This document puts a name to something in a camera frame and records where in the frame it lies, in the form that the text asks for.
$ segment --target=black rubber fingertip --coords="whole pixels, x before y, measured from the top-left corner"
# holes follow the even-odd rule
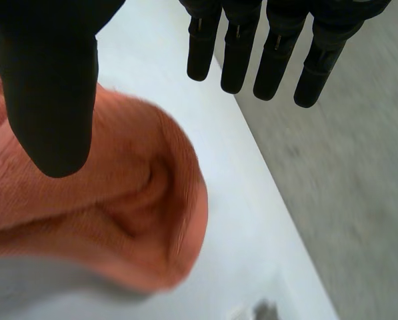
[[[277,59],[265,51],[263,52],[253,86],[253,94],[256,98],[264,101],[274,98],[288,61],[289,58]]]
[[[315,74],[304,68],[293,96],[295,103],[302,108],[312,107],[319,99],[328,77],[329,74]]]
[[[252,48],[236,48],[228,44],[225,46],[224,64],[221,75],[221,88],[227,93],[240,92],[245,76]]]
[[[200,40],[190,36],[187,74],[192,80],[206,79],[211,67],[215,39]]]

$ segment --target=towel fold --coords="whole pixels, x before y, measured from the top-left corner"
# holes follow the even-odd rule
[[[89,158],[52,179],[10,129],[0,80],[0,257],[68,259],[150,292],[189,274],[206,224],[194,149],[158,107],[98,85]]]

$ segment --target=white surface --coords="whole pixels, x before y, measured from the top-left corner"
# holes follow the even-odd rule
[[[262,298],[281,320],[336,319],[218,64],[202,83],[186,76],[188,24],[176,0],[130,0],[99,34],[99,59],[101,84],[158,103],[196,148],[210,212],[190,277],[139,297],[60,262],[0,260],[0,319],[223,320]]]

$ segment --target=gray floor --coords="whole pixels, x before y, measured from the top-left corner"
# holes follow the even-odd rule
[[[237,100],[340,318],[398,320],[398,0],[348,42],[318,104],[302,109],[293,92],[310,22],[263,102],[252,94],[262,16]]]

